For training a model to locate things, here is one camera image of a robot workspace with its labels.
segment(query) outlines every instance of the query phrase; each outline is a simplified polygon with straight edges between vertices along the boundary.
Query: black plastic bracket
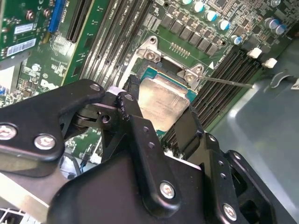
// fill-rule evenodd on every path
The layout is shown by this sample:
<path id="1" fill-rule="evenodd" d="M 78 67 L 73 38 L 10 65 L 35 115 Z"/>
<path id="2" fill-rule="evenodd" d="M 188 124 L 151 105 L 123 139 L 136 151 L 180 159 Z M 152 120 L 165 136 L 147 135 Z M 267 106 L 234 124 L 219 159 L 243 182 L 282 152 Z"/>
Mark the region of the black plastic bracket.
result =
<path id="1" fill-rule="evenodd" d="M 11 125 L 17 132 L 12 139 L 0 140 L 0 170 L 32 177 L 53 173 L 64 153 L 64 135 L 73 115 L 104 95 L 102 87 L 83 79 L 0 109 L 0 125 Z M 35 146 L 35 138 L 43 134 L 55 141 L 52 149 Z"/>

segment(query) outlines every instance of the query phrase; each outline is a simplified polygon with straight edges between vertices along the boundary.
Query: chip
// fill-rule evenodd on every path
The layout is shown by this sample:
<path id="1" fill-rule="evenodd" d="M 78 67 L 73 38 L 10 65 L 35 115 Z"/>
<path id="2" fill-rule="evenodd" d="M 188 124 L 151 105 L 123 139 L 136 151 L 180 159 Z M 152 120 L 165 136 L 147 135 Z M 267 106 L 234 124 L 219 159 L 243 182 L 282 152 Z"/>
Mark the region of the chip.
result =
<path id="1" fill-rule="evenodd" d="M 273 44 L 274 40 L 275 40 L 275 39 L 274 39 L 273 36 L 269 36 L 268 39 L 266 40 L 266 42 L 267 42 L 268 44 Z"/>
<path id="2" fill-rule="evenodd" d="M 241 36 L 244 33 L 244 31 L 245 30 L 243 27 L 238 26 L 238 28 L 235 30 L 235 35 Z"/>
<path id="3" fill-rule="evenodd" d="M 202 50 L 202 51 L 205 51 L 206 48 L 209 46 L 209 44 L 210 44 L 210 42 L 203 38 L 197 48 Z"/>
<path id="4" fill-rule="evenodd" d="M 194 23 L 194 19 L 190 18 L 187 22 L 187 25 L 190 27 Z"/>
<path id="5" fill-rule="evenodd" d="M 198 24 L 198 26 L 196 27 L 196 29 L 195 29 L 195 30 L 196 30 L 197 32 L 200 32 L 200 31 L 201 31 L 201 29 L 202 29 L 202 25 L 201 25 L 201 24 Z"/>
<path id="6" fill-rule="evenodd" d="M 162 19 L 161 22 L 161 26 L 165 27 L 165 28 L 169 28 L 169 26 L 171 25 L 173 21 L 173 18 L 170 15 L 165 15 L 164 18 Z"/>
<path id="7" fill-rule="evenodd" d="M 213 56 L 217 50 L 218 47 L 215 44 L 209 44 L 208 48 L 206 49 L 206 54 L 209 56 Z"/>
<path id="8" fill-rule="evenodd" d="M 258 25 L 255 25 L 254 28 L 252 29 L 252 32 L 258 34 L 261 30 L 262 29 Z"/>
<path id="9" fill-rule="evenodd" d="M 198 33 L 194 33 L 191 39 L 189 40 L 189 43 L 193 46 L 197 46 L 198 42 L 200 40 L 200 35 Z"/>
<path id="10" fill-rule="evenodd" d="M 180 12 L 178 15 L 178 20 L 182 20 L 184 16 L 185 16 L 185 14 Z"/>
<path id="11" fill-rule="evenodd" d="M 211 31 L 210 30 L 207 30 L 206 32 L 205 32 L 205 34 L 204 34 L 204 36 L 206 37 L 206 38 L 209 38 L 209 36 L 211 35 Z"/>
<path id="12" fill-rule="evenodd" d="M 249 21 L 245 19 L 244 22 L 242 23 L 242 26 L 245 27 L 248 23 L 249 23 Z"/>
<path id="13" fill-rule="evenodd" d="M 220 40 L 220 37 L 216 36 L 216 37 L 214 37 L 214 39 L 212 41 L 213 41 L 213 43 L 217 43 L 219 40 Z"/>
<path id="14" fill-rule="evenodd" d="M 175 21 L 170 31 L 173 32 L 174 34 L 177 34 L 181 30 L 182 26 L 183 26 L 182 23 L 180 23 L 179 21 Z"/>
<path id="15" fill-rule="evenodd" d="M 192 30 L 188 27 L 184 27 L 183 31 L 181 32 L 180 38 L 187 41 L 191 34 L 192 34 Z"/>
<path id="16" fill-rule="evenodd" d="M 167 12 L 168 12 L 169 14 L 173 14 L 174 10 L 176 10 L 176 8 L 175 8 L 173 5 L 170 5 L 170 6 L 168 7 Z"/>
<path id="17" fill-rule="evenodd" d="M 224 7 L 226 2 L 227 2 L 227 0 L 217 0 L 217 5 L 220 7 Z"/>

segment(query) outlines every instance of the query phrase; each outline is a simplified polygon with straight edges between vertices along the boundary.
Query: black chip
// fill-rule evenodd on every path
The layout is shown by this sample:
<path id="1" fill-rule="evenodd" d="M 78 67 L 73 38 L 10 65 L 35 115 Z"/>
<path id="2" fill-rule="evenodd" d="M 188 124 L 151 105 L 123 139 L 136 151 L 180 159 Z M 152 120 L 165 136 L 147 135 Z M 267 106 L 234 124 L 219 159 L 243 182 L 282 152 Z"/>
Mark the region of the black chip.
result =
<path id="1" fill-rule="evenodd" d="M 198 26 L 196 27 L 196 31 L 197 31 L 197 32 L 200 32 L 201 29 L 202 29 L 202 25 L 201 25 L 201 24 L 198 24 Z"/>
<path id="2" fill-rule="evenodd" d="M 217 50 L 218 47 L 215 44 L 209 44 L 209 46 L 206 49 L 206 54 L 209 56 L 213 56 Z"/>
<path id="3" fill-rule="evenodd" d="M 249 21 L 245 19 L 244 22 L 242 23 L 242 26 L 245 27 L 248 23 L 249 23 Z"/>
<path id="4" fill-rule="evenodd" d="M 93 43 L 93 38 L 92 37 L 87 38 L 84 44 L 84 48 L 90 48 L 92 46 L 92 43 Z"/>
<path id="5" fill-rule="evenodd" d="M 165 15 L 164 18 L 162 19 L 162 22 L 161 22 L 161 26 L 165 27 L 166 29 L 169 28 L 169 26 L 171 25 L 173 21 L 173 18 L 169 15 Z"/>
<path id="6" fill-rule="evenodd" d="M 170 5 L 170 6 L 168 7 L 167 12 L 168 12 L 169 14 L 173 14 L 173 12 L 174 12 L 175 9 L 176 9 L 176 8 L 175 8 L 173 5 Z"/>
<path id="7" fill-rule="evenodd" d="M 261 47 L 261 51 L 264 53 L 264 54 L 268 54 L 270 51 L 271 51 L 271 48 L 269 48 L 268 46 L 266 45 L 263 45 Z"/>
<path id="8" fill-rule="evenodd" d="M 174 34 L 177 34 L 181 30 L 182 26 L 183 26 L 182 23 L 180 23 L 179 21 L 175 21 L 170 31 L 173 32 Z"/>
<path id="9" fill-rule="evenodd" d="M 194 19 L 190 18 L 187 22 L 187 25 L 190 27 L 194 23 Z"/>
<path id="10" fill-rule="evenodd" d="M 190 28 L 184 27 L 183 31 L 181 32 L 180 38 L 187 41 L 192 34 L 192 30 Z"/>
<path id="11" fill-rule="evenodd" d="M 211 31 L 210 30 L 207 30 L 206 32 L 205 32 L 205 34 L 204 34 L 204 36 L 206 37 L 206 38 L 208 38 L 209 37 L 209 35 L 211 35 Z"/>
<path id="12" fill-rule="evenodd" d="M 210 42 L 203 38 L 197 48 L 202 51 L 205 51 L 206 48 L 209 46 L 209 44 L 210 44 Z"/>
<path id="13" fill-rule="evenodd" d="M 79 75 L 81 72 L 81 69 L 82 69 L 82 65 L 77 66 L 73 72 L 72 77 Z"/>
<path id="14" fill-rule="evenodd" d="M 269 36 L 268 39 L 266 40 L 266 42 L 268 44 L 273 44 L 274 40 L 275 40 L 275 38 L 273 36 Z"/>
<path id="15" fill-rule="evenodd" d="M 255 34 L 258 34 L 262 29 L 256 25 L 253 29 L 252 29 L 252 32 L 255 33 Z"/>
<path id="16" fill-rule="evenodd" d="M 220 7 L 223 7 L 226 2 L 227 2 L 227 0 L 217 0 L 217 5 L 219 5 Z"/>
<path id="17" fill-rule="evenodd" d="M 238 26 L 238 28 L 235 30 L 235 35 L 241 36 L 244 33 L 244 31 L 245 30 L 243 27 Z"/>
<path id="18" fill-rule="evenodd" d="M 217 43 L 219 40 L 220 40 L 220 37 L 216 36 L 216 37 L 214 37 L 214 39 L 212 41 L 213 41 L 213 43 Z"/>
<path id="19" fill-rule="evenodd" d="M 254 47 L 256 47 L 259 43 L 258 39 L 253 36 L 249 38 L 248 42 L 251 43 Z"/>
<path id="20" fill-rule="evenodd" d="M 32 89 L 36 89 L 36 88 L 37 88 L 37 84 L 32 83 L 31 88 L 32 88 Z"/>
<path id="21" fill-rule="evenodd" d="M 178 14 L 178 20 L 181 20 L 181 21 L 182 21 L 182 19 L 183 19 L 184 16 L 185 16 L 185 14 L 182 13 L 182 12 L 180 12 L 180 13 Z"/>
<path id="22" fill-rule="evenodd" d="M 197 46 L 198 42 L 200 40 L 200 35 L 198 33 L 194 33 L 191 39 L 189 40 L 189 43 L 193 46 Z"/>

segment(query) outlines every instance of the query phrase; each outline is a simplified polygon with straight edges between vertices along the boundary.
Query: white label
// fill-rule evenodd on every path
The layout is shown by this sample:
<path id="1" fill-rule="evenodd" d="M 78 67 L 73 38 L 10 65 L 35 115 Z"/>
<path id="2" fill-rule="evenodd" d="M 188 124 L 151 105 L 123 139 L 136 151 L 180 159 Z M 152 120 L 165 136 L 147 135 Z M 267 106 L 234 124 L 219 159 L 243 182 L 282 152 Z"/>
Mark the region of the white label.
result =
<path id="1" fill-rule="evenodd" d="M 297 82 L 291 87 L 291 90 L 299 90 L 299 79 L 297 79 Z"/>
<path id="2" fill-rule="evenodd" d="M 33 30 L 33 23 L 15 27 L 14 34 L 21 34 L 31 30 Z"/>
<path id="3" fill-rule="evenodd" d="M 19 43 L 14 46 L 11 46 L 7 49 L 7 57 L 19 53 L 21 51 L 24 51 L 28 48 L 31 48 L 35 46 L 35 44 L 36 44 L 36 38 L 30 41 L 26 41 L 24 43 Z"/>

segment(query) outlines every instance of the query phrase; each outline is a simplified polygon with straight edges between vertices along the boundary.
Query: pcie slot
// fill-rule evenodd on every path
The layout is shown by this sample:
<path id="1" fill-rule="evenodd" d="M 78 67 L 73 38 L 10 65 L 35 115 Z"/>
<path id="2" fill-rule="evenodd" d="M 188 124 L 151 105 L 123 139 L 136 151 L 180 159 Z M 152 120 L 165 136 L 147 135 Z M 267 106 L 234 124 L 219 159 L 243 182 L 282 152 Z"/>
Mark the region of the pcie slot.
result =
<path id="1" fill-rule="evenodd" d="M 92 0 L 78 0 L 66 36 L 68 41 L 71 41 L 72 43 L 77 42 L 91 3 Z"/>
<path id="2" fill-rule="evenodd" d="M 52 18 L 48 27 L 50 33 L 54 33 L 58 30 L 65 2 L 66 0 L 56 0 L 55 2 Z"/>

